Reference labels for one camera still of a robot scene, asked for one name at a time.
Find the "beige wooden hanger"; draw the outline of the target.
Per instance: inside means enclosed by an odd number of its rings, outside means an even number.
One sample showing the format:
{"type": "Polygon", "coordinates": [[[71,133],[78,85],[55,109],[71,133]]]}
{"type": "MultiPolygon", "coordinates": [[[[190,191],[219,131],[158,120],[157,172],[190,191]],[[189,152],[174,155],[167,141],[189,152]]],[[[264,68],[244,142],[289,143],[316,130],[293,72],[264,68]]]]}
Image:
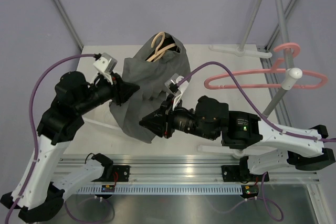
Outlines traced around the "beige wooden hanger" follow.
{"type": "Polygon", "coordinates": [[[146,58],[146,62],[156,62],[160,60],[168,51],[180,52],[176,42],[171,35],[161,31],[150,39],[152,52],[146,58]]]}

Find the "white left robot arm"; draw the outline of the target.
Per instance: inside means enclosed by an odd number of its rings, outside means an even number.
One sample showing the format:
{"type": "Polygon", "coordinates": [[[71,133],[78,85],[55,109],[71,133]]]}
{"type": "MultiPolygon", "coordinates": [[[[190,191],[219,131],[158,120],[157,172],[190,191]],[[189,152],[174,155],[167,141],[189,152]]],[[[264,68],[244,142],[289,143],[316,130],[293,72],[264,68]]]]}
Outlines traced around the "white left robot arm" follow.
{"type": "Polygon", "coordinates": [[[64,74],[55,86],[56,96],[44,112],[34,139],[37,141],[27,169],[18,187],[1,197],[10,210],[19,209],[25,223],[48,221],[62,208],[64,202],[87,183],[107,181],[115,177],[113,160],[98,153],[76,172],[58,181],[51,177],[60,158],[83,126],[83,115],[111,100],[122,105],[139,90],[137,84],[125,82],[117,74],[108,80],[99,74],[88,83],[78,71],[64,74]]]}

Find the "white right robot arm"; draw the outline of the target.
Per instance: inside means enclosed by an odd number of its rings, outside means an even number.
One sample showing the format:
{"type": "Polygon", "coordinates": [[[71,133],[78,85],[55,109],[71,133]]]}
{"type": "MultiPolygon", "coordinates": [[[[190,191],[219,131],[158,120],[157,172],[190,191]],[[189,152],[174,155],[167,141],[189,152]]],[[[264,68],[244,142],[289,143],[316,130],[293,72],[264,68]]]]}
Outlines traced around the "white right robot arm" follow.
{"type": "Polygon", "coordinates": [[[335,163],[333,150],[326,148],[317,129],[276,128],[259,116],[229,110],[227,103],[202,96],[195,109],[177,106],[173,95],[146,115],[139,124],[158,137],[170,138],[174,131],[214,141],[236,151],[238,173],[250,180],[270,170],[293,166],[301,171],[317,171],[335,163]]]}

